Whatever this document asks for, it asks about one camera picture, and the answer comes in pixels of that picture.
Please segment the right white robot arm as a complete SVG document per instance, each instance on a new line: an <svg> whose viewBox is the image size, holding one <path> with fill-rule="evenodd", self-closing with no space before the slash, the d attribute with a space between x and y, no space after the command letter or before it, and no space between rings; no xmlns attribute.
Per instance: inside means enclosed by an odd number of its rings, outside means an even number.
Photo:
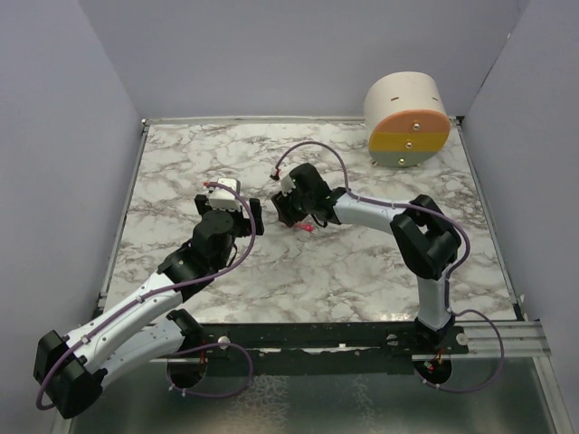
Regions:
<svg viewBox="0 0 579 434"><path fill-rule="evenodd" d="M417 278L417 346L435 354L448 343L455 322L448 272L457 260L461 240L430 196L421 194L398 204L364 198L346 187L330 188L311 164L291 170L280 185L271 200L279 221L288 227L310 216L323 227L350 224L392 235L404 264Z"/></svg>

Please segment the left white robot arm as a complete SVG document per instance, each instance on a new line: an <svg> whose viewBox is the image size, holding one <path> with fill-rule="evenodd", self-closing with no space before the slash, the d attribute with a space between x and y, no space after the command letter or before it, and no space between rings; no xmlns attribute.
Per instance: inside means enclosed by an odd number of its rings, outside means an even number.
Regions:
<svg viewBox="0 0 579 434"><path fill-rule="evenodd" d="M263 234L261 203L215 190L197 195L195 205L202 220L192 237L137 290L68 334L51 331L40 339L33 368L41 386L38 409L55 408L71 419L141 364L231 346L227 337L210 337L181 306L235 268L230 256L237 239L254 240Z"/></svg>

